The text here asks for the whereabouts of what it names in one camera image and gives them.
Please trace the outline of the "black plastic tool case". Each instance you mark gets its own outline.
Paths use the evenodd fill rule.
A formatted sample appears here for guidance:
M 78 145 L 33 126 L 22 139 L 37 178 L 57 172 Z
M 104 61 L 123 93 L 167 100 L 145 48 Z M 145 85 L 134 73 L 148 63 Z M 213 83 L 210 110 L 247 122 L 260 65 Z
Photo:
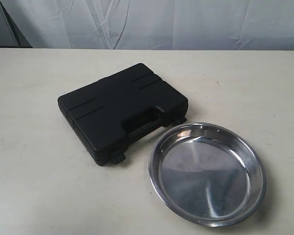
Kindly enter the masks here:
M 186 121 L 188 99 L 138 63 L 59 96 L 58 107 L 96 164 L 118 164 L 134 142 Z

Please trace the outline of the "round stainless steel tray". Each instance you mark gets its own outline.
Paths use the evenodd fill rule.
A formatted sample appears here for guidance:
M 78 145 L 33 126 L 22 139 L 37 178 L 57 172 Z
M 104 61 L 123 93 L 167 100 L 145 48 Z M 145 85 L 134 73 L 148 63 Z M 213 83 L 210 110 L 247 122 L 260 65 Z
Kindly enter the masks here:
M 248 218 L 266 193 L 256 151 L 236 133 L 211 123 L 185 123 L 165 132 L 151 149 L 148 172 L 171 211 L 208 227 Z

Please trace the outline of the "white backdrop cloth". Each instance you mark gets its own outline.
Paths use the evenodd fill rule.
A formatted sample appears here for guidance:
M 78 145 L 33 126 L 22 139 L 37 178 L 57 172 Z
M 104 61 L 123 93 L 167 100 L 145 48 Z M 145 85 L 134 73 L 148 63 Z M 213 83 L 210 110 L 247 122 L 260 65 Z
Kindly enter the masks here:
M 294 50 L 294 0 L 0 0 L 0 47 Z

